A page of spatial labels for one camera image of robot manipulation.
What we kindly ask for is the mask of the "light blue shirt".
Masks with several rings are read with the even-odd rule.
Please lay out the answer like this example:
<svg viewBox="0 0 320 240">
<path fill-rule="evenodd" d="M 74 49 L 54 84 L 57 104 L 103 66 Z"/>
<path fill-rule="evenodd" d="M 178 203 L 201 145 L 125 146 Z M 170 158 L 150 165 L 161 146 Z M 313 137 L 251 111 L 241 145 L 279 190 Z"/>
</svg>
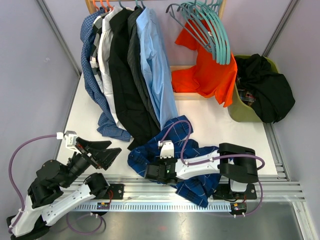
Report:
<svg viewBox="0 0 320 240">
<path fill-rule="evenodd" d="M 163 33 L 153 9 L 145 8 L 136 19 L 140 44 L 140 65 L 151 103 L 163 129 L 165 123 L 178 116 L 171 69 Z"/>
</svg>

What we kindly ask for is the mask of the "black long sleeve shirt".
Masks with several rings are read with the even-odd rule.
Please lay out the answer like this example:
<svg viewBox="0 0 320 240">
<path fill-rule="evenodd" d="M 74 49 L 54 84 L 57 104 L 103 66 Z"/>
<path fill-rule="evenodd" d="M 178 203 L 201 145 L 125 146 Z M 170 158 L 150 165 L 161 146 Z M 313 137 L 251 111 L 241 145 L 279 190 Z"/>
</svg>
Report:
<svg viewBox="0 0 320 240">
<path fill-rule="evenodd" d="M 108 61 L 116 115 L 133 137 L 133 142 L 127 147 L 130 151 L 146 144 L 160 132 L 143 103 L 127 61 L 128 18 L 132 13 L 132 10 L 121 7 L 109 21 L 113 37 Z"/>
</svg>

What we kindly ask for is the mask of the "dark grey striped shirt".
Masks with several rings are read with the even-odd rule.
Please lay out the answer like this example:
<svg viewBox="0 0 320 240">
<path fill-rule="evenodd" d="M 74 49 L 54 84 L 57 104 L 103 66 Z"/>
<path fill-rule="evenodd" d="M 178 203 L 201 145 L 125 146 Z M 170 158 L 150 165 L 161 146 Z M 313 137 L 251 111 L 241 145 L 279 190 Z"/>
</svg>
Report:
<svg viewBox="0 0 320 240">
<path fill-rule="evenodd" d="M 147 88 L 147 84 L 141 70 L 141 56 L 140 56 L 141 48 L 140 48 L 140 40 L 138 38 L 136 20 L 142 12 L 143 12 L 143 9 L 141 7 L 136 6 L 133 12 L 130 14 L 130 16 L 127 19 L 128 37 L 129 37 L 127 62 L 130 67 L 133 81 L 137 88 L 139 96 L 142 100 L 142 103 L 146 108 L 146 110 L 148 111 L 156 127 L 160 129 L 160 123 L 157 119 L 157 116 L 151 101 L 151 97 Z"/>
</svg>

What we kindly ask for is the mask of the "orange t-shirt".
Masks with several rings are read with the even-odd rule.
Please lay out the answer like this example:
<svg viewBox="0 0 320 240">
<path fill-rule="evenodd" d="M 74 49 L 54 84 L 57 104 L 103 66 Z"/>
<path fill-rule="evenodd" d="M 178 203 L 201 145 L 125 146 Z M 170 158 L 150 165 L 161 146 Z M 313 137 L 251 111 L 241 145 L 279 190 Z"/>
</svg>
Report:
<svg viewBox="0 0 320 240">
<path fill-rule="evenodd" d="M 177 93 L 198 93 L 205 98 L 215 97 L 226 108 L 233 103 L 233 91 L 237 76 L 237 63 L 231 54 L 230 64 L 220 65 L 196 40 L 183 30 L 175 40 L 176 45 L 197 51 L 196 65 L 175 70 L 172 87 Z"/>
</svg>

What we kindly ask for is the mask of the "red plaid shirt in bin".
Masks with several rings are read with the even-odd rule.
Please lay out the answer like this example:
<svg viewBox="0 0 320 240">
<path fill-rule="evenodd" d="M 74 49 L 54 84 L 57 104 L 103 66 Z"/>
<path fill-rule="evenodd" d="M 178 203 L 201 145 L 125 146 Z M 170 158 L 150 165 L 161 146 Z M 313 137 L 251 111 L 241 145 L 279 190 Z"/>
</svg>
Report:
<svg viewBox="0 0 320 240">
<path fill-rule="evenodd" d="M 241 78 L 240 77 L 237 78 L 236 86 L 237 86 L 237 92 L 238 92 L 240 100 L 244 104 L 251 106 L 256 101 L 256 98 L 252 95 L 252 93 L 249 90 L 245 89 L 241 85 Z"/>
</svg>

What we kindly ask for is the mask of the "wooden clothes rack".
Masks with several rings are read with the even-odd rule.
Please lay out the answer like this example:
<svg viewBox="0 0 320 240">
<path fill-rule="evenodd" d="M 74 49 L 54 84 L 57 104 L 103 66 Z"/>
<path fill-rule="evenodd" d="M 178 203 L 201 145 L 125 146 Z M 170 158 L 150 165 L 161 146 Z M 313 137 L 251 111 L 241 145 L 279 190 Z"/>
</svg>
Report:
<svg viewBox="0 0 320 240">
<path fill-rule="evenodd" d="M 103 3 L 103 2 L 107 2 L 107 0 L 85 0 L 86 7 L 90 14 L 93 14 L 100 9 L 98 6 L 96 6 L 96 2 Z M 221 3 L 220 6 L 218 7 L 218 16 L 222 18 L 227 1 L 219 0 L 218 2 Z M 191 65 L 171 65 L 170 70 L 171 72 L 173 72 L 177 70 L 184 70 L 190 67 L 192 66 Z M 207 99 L 196 92 L 174 92 L 174 98 L 177 101 L 196 101 L 196 100 Z"/>
</svg>

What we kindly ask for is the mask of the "teal hanger of plaid shirt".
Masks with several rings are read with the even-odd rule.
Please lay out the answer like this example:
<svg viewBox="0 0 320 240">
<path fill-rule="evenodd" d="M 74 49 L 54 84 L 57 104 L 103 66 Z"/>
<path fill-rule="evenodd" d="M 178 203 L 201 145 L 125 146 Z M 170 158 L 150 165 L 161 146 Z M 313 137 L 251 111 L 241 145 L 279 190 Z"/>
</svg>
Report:
<svg viewBox="0 0 320 240">
<path fill-rule="evenodd" d="M 180 24 L 208 53 L 216 55 L 215 44 L 209 31 L 202 23 L 201 18 L 193 7 L 185 6 L 182 3 L 171 3 L 165 10 Z"/>
</svg>

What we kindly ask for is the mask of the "teal empty hanger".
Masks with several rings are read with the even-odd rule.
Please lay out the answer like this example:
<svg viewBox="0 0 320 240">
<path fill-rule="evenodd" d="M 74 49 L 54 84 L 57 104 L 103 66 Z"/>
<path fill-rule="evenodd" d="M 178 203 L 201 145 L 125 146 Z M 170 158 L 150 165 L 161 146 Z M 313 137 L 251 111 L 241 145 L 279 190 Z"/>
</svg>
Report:
<svg viewBox="0 0 320 240">
<path fill-rule="evenodd" d="M 212 58 L 218 64 L 223 65 L 227 62 L 227 50 L 219 16 L 216 13 L 220 5 L 219 0 L 212 0 L 210 3 L 206 0 L 186 2 L 184 3 L 184 15 L 191 35 L 201 47 L 211 53 Z"/>
<path fill-rule="evenodd" d="M 211 34 L 213 37 L 216 37 L 216 60 L 220 65 L 228 65 L 231 62 L 231 47 L 227 32 L 218 16 L 218 7 L 220 7 L 220 4 L 218 0 L 212 0 L 206 6 L 206 12 L 208 13 L 210 26 L 212 28 Z"/>
<path fill-rule="evenodd" d="M 196 5 L 204 49 L 212 54 L 212 58 L 218 64 L 228 65 L 231 60 L 230 44 L 220 19 L 225 2 L 223 0 L 204 0 L 197 2 Z"/>
</svg>

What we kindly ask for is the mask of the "blue small check shirt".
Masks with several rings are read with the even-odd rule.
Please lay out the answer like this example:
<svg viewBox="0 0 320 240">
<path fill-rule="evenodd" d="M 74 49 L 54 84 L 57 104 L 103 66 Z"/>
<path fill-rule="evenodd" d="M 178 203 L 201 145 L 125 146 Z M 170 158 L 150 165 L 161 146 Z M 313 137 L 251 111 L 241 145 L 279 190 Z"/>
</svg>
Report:
<svg viewBox="0 0 320 240">
<path fill-rule="evenodd" d="M 90 65 L 91 49 L 93 47 L 95 39 L 93 23 L 97 17 L 104 13 L 105 10 L 101 8 L 97 12 L 85 17 L 81 25 L 80 40 L 83 43 L 81 50 L 81 67 L 84 77 L 84 87 L 91 99 L 102 110 L 102 113 L 97 122 L 97 131 L 104 137 L 110 137 L 128 142 L 130 141 L 131 136 L 126 130 L 117 127 L 116 122 L 112 117 L 107 99 L 100 90 Z"/>
</svg>

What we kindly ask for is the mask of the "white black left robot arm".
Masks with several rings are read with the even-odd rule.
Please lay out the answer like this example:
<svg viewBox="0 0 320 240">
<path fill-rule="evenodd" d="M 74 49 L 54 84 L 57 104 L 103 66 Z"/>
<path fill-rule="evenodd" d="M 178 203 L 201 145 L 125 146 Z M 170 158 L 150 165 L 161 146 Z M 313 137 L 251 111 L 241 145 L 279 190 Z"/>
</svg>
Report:
<svg viewBox="0 0 320 240">
<path fill-rule="evenodd" d="M 111 148 L 110 140 L 88 141 L 78 137 L 74 131 L 58 132 L 56 138 L 63 139 L 65 147 L 72 150 L 73 155 L 67 164 L 55 159 L 46 161 L 36 172 L 26 197 L 18 193 L 21 208 L 16 215 L 6 219 L 12 240 L 36 240 L 80 204 L 113 196 L 104 175 L 95 172 L 73 193 L 59 200 L 63 189 L 69 188 L 90 166 L 107 170 L 122 150 Z"/>
</svg>

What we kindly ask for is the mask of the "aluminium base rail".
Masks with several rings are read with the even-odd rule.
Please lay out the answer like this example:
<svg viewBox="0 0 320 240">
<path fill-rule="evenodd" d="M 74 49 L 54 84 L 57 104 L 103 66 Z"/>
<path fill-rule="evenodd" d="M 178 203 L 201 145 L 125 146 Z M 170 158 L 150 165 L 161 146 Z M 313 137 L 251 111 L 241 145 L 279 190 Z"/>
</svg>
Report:
<svg viewBox="0 0 320 240">
<path fill-rule="evenodd" d="M 263 195 L 263 202 L 304 202 L 302 188 L 297 181 L 287 177 L 283 163 L 274 158 L 267 148 L 256 148 L 256 154 L 265 161 L 265 167 L 258 171 L 262 188 L 255 185 L 257 196 Z M 113 198 L 112 212 L 226 212 L 230 204 L 210 197 L 208 207 L 197 206 L 176 194 L 171 186 L 157 184 L 136 174 L 127 164 L 128 150 L 116 158 L 108 170 L 100 169 L 110 184 L 122 184 L 121 199 Z"/>
</svg>

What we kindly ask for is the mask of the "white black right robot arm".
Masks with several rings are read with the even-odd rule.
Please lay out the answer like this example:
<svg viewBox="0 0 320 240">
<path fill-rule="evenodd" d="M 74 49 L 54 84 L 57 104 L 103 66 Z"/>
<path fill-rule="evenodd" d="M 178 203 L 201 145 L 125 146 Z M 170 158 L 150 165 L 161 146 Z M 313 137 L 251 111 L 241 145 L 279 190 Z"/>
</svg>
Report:
<svg viewBox="0 0 320 240">
<path fill-rule="evenodd" d="M 159 142 L 160 155 L 153 163 L 147 164 L 144 177 L 167 185 L 193 177 L 220 174 L 229 179 L 227 193 L 239 198 L 248 184 L 259 181 L 255 151 L 251 148 L 221 143 L 217 150 L 182 160 L 174 157 L 174 144 L 170 140 Z"/>
</svg>

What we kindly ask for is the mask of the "black white checked shirt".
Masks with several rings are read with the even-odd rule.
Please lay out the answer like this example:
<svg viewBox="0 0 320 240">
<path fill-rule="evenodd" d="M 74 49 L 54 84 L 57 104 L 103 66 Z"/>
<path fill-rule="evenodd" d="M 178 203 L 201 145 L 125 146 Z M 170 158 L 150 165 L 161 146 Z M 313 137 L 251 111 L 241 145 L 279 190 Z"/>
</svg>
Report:
<svg viewBox="0 0 320 240">
<path fill-rule="evenodd" d="M 103 13 L 99 15 L 92 24 L 93 45 L 91 48 L 89 62 L 90 62 L 90 66 L 93 74 L 99 78 L 101 77 L 101 71 L 100 71 L 99 62 L 98 62 L 98 48 L 100 44 L 100 37 L 102 34 L 103 19 L 105 18 L 106 15 L 107 13 Z"/>
</svg>

